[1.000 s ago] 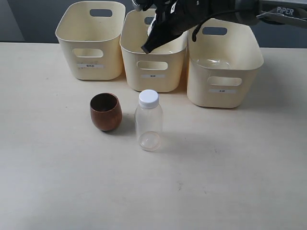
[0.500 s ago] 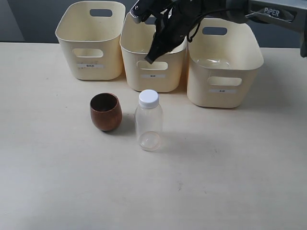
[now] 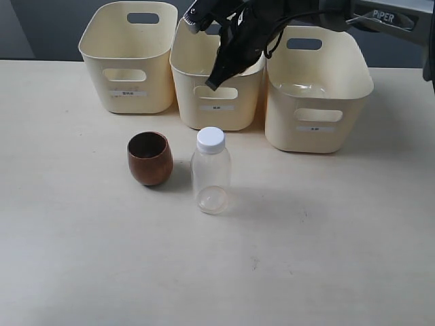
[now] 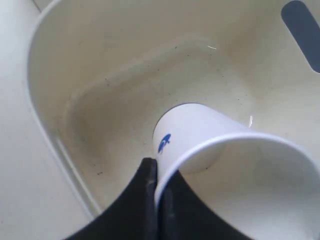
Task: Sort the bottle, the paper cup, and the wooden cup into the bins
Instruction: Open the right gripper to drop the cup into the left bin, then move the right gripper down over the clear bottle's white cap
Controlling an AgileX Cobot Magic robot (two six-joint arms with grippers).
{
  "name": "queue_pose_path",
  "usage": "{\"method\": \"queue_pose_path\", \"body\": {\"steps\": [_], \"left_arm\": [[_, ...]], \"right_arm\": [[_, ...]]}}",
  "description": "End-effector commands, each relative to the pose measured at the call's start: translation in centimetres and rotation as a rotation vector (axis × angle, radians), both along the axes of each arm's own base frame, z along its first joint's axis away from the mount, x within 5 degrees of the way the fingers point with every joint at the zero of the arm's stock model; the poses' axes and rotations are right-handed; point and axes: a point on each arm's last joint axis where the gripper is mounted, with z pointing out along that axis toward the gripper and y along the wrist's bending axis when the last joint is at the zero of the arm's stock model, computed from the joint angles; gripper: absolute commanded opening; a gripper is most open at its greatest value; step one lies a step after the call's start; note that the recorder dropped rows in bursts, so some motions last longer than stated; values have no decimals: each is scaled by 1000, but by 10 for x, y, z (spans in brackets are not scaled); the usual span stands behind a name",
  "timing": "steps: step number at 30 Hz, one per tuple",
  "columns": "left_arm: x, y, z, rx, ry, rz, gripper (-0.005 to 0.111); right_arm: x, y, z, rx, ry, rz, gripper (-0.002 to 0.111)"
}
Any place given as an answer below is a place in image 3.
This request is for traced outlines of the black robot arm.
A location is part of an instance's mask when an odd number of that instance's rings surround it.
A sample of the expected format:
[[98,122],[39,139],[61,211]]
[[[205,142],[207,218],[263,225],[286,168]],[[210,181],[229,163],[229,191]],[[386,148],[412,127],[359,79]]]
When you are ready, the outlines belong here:
[[355,26],[419,44],[427,50],[423,78],[434,81],[433,1],[198,1],[190,12],[221,26],[215,64],[205,82],[212,90],[259,57],[270,58],[269,43],[280,40],[293,20],[331,31]]

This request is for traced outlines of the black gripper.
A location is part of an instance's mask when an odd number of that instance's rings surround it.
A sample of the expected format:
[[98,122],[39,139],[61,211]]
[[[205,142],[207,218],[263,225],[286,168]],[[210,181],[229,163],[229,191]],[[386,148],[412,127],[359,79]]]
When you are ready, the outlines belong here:
[[206,85],[216,91],[227,79],[257,63],[278,34],[285,1],[246,1],[224,27],[212,73]]

